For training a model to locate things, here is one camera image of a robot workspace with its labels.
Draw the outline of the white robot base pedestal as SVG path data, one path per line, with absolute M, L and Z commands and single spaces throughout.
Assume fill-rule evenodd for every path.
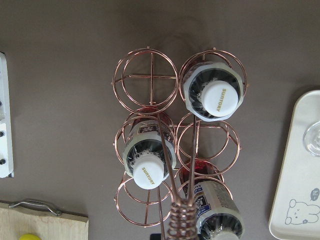
M 9 77 L 3 52 L 0 53 L 0 177 L 14 177 Z

